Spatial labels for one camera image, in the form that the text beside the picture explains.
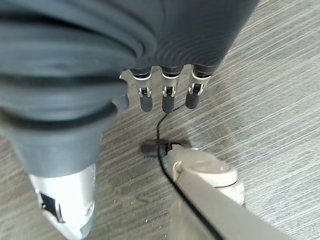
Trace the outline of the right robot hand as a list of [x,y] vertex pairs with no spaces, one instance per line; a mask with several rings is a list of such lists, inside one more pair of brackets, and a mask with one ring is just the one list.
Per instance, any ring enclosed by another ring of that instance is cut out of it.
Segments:
[[43,215],[67,239],[85,239],[95,217],[96,162],[105,129],[129,106],[129,70],[144,112],[152,68],[162,110],[192,65],[185,104],[205,86],[255,0],[3,0],[0,133],[35,190]]

